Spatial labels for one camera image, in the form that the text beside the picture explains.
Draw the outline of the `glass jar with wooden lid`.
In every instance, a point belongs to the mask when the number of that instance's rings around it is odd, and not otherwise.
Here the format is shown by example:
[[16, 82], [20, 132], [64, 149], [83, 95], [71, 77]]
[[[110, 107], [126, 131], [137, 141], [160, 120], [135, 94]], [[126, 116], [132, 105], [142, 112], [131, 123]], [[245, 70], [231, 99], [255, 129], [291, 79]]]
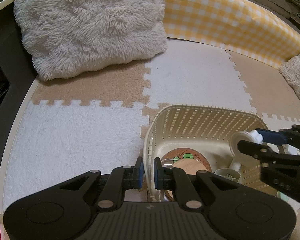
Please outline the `glass jar with wooden lid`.
[[[210, 164], [206, 161], [200, 161], [197, 159], [180, 159], [174, 157], [173, 159], [162, 159], [161, 164], [163, 167], [177, 167], [181, 168], [188, 175], [195, 175], [199, 170], [211, 171]], [[159, 199], [162, 202], [173, 201], [173, 193], [170, 190], [161, 190], [159, 193]]]

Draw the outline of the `fluffy white cushion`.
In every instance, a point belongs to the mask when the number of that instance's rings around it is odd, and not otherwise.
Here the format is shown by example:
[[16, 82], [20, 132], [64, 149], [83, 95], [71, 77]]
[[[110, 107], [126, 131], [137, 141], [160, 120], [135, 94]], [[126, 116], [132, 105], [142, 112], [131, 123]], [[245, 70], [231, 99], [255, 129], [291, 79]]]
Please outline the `fluffy white cushion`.
[[167, 49], [165, 0], [14, 0], [22, 42], [43, 81]]

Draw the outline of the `yellow checkered bumper cushion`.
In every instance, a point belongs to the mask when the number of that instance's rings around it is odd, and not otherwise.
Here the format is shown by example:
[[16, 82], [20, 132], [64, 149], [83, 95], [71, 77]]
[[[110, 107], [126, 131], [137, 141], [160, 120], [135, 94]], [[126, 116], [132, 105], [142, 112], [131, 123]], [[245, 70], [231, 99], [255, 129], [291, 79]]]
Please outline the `yellow checkered bumper cushion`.
[[275, 69], [300, 53], [300, 34], [248, 0], [165, 0], [170, 38], [227, 49]]

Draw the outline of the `cork coaster with green frog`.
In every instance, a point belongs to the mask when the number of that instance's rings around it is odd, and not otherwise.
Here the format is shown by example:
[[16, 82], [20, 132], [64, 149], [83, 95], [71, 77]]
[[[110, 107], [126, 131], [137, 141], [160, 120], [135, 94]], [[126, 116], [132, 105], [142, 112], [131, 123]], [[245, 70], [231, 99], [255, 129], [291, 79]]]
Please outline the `cork coaster with green frog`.
[[193, 150], [191, 148], [176, 148], [171, 150], [170, 152], [166, 153], [162, 159], [173, 159], [174, 157], [178, 157], [180, 159], [197, 159], [200, 161], [207, 159], [198, 151]]

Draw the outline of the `cream slatted plastic basket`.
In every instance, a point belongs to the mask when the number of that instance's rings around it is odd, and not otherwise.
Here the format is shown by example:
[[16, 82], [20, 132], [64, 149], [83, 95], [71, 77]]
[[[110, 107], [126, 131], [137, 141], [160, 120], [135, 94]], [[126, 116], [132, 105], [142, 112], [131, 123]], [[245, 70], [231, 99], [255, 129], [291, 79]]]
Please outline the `cream slatted plastic basket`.
[[171, 105], [163, 108], [153, 119], [145, 135], [143, 165], [148, 195], [154, 202], [161, 201], [162, 192], [154, 186], [153, 160], [163, 159], [168, 152], [189, 148], [193, 156], [215, 172], [229, 167], [233, 155], [230, 137], [240, 131], [266, 129], [263, 120], [253, 113], [227, 108]]

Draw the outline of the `grey white plastic holder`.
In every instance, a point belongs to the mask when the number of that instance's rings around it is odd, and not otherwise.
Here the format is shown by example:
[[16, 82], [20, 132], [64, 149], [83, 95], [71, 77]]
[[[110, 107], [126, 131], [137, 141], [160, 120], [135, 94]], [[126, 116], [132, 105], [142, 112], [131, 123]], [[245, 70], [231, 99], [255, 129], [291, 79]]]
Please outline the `grey white plastic holder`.
[[241, 174], [238, 171], [230, 169], [230, 168], [220, 168], [220, 169], [217, 169], [215, 171], [215, 174], [218, 175], [218, 176], [221, 176], [221, 177], [223, 177], [225, 179], [234, 181], [236, 183], [240, 183], [241, 182]]

